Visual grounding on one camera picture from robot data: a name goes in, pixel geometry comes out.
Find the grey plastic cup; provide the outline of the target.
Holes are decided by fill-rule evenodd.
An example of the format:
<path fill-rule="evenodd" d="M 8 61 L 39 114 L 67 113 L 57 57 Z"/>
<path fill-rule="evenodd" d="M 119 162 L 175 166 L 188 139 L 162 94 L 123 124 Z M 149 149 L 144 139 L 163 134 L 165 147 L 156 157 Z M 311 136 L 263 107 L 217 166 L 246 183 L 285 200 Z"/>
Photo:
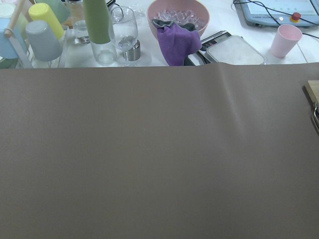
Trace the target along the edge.
<path fill-rule="evenodd" d="M 27 24 L 25 31 L 38 60 L 48 62 L 60 57 L 62 46 L 46 21 L 31 21 Z"/>

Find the pink plastic cup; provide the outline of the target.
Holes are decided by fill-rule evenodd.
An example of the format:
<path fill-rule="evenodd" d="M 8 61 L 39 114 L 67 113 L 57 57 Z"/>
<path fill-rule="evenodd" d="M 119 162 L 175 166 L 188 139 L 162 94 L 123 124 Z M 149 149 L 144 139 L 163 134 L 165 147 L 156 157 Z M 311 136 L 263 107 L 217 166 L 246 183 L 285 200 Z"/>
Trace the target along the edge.
<path fill-rule="evenodd" d="M 294 25 L 280 25 L 272 42 L 270 53 L 278 58 L 285 57 L 302 38 L 302 35 L 301 30 Z"/>

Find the yellow plastic cup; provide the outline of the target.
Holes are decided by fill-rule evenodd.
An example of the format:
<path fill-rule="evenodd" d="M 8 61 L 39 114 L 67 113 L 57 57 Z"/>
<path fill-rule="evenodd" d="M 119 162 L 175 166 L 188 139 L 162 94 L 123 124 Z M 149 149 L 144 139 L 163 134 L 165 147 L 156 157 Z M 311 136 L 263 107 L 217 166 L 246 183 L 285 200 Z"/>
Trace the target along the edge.
<path fill-rule="evenodd" d="M 61 39 L 64 35 L 64 29 L 59 22 L 58 18 L 54 14 L 51 7 L 46 3 L 36 3 L 33 4 L 29 10 L 28 14 L 32 20 L 44 20 L 51 27 L 53 33 L 57 39 Z"/>

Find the brown table mat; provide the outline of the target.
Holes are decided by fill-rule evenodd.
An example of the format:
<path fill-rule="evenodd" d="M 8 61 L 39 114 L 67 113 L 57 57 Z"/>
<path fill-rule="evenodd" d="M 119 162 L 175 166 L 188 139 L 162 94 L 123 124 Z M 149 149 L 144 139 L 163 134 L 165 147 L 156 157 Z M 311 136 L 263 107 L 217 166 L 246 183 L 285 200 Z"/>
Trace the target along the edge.
<path fill-rule="evenodd" d="M 3 239 L 316 239 L 317 63 L 4 69 Z"/>

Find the steel jigger on counter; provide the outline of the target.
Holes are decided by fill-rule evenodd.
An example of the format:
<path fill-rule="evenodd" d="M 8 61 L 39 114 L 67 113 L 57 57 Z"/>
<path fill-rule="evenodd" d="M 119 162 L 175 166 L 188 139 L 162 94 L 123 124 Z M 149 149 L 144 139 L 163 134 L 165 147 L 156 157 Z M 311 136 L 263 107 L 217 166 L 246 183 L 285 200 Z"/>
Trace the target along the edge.
<path fill-rule="evenodd" d="M 123 57 L 125 60 L 128 60 L 130 62 L 139 60 L 141 57 L 140 41 L 137 40 L 136 44 L 131 49 L 124 51 Z"/>

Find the purple cloth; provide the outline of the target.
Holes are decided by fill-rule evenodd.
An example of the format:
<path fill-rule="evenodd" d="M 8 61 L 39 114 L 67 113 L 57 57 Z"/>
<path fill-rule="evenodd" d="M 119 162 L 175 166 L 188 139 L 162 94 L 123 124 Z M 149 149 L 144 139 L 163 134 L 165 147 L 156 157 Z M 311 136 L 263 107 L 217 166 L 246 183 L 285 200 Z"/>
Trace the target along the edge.
<path fill-rule="evenodd" d="M 200 35 L 192 23 L 164 25 L 157 29 L 157 37 L 162 55 L 169 66 L 182 66 L 188 55 L 202 47 Z"/>

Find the digital kitchen scale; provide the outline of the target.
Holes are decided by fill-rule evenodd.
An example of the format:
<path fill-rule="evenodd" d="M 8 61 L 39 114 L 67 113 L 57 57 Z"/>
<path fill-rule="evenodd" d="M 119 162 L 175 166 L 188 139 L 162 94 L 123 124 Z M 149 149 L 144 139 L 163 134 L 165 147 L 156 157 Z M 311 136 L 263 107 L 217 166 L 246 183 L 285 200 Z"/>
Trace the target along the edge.
<path fill-rule="evenodd" d="M 265 59 L 241 36 L 227 31 L 217 32 L 201 41 L 199 53 L 206 62 L 222 62 L 231 65 L 263 65 Z"/>

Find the clear wine glass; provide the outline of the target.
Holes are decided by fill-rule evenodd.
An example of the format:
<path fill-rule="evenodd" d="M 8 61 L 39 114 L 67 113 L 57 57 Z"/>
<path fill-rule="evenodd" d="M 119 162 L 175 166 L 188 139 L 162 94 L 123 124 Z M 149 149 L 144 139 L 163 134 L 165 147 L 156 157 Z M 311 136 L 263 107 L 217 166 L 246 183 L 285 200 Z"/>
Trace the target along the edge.
<path fill-rule="evenodd" d="M 114 43 L 118 53 L 118 62 L 121 66 L 141 67 L 147 59 L 143 58 L 142 44 L 141 57 L 137 61 L 128 61 L 123 57 L 123 52 L 131 49 L 139 39 L 138 25 L 133 10 L 127 6 L 116 6 L 110 11 L 111 22 L 114 30 Z"/>

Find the pink bowl with ice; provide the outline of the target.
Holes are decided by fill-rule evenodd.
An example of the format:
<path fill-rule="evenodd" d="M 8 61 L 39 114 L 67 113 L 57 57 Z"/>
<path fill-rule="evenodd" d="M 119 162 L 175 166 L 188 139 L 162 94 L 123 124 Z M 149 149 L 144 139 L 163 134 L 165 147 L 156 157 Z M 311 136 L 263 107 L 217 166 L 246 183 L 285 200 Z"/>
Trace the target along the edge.
<path fill-rule="evenodd" d="M 157 29 L 153 19 L 172 21 L 179 25 L 193 24 L 200 35 L 210 21 L 207 8 L 197 0 L 156 0 L 149 5 L 147 17 L 154 37 L 157 37 Z"/>

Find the green sleeved glass bottle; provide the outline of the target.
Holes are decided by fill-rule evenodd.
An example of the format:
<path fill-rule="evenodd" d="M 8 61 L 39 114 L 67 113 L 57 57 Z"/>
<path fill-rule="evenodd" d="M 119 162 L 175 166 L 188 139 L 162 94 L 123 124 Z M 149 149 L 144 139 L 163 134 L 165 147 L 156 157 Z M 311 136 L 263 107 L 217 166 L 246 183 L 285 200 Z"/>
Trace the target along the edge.
<path fill-rule="evenodd" d="M 116 61 L 117 53 L 107 4 L 104 0 L 85 0 L 83 7 L 94 58 L 98 64 L 108 66 Z"/>

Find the small clear glass bottle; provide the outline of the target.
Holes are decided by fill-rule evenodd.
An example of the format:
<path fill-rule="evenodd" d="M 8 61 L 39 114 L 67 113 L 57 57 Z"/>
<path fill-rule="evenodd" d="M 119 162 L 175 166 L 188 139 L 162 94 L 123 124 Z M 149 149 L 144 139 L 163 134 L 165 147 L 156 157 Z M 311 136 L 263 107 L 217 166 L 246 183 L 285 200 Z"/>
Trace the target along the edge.
<path fill-rule="evenodd" d="M 70 19 L 73 26 L 76 42 L 79 44 L 88 44 L 88 36 L 84 7 L 82 0 L 66 0 L 66 5 L 70 11 Z"/>

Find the teach pendant with red button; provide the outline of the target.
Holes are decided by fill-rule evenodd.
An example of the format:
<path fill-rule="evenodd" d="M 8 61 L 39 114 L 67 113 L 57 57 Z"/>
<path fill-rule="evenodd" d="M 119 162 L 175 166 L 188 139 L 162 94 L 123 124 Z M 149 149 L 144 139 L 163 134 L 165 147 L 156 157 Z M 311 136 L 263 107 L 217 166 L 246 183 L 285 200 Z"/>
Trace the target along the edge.
<path fill-rule="evenodd" d="M 235 0 L 233 4 L 241 6 L 250 25 L 312 27 L 319 24 L 317 0 Z"/>

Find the wooden cutting board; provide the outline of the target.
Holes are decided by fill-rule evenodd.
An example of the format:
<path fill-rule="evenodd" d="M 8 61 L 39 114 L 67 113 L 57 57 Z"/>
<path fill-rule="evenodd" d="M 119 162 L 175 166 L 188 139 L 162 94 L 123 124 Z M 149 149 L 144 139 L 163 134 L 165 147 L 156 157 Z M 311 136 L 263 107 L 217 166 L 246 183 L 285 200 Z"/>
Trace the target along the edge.
<path fill-rule="evenodd" d="M 315 131 L 319 133 L 319 81 L 308 80 L 304 85 L 305 94 L 311 105 L 311 120 Z"/>

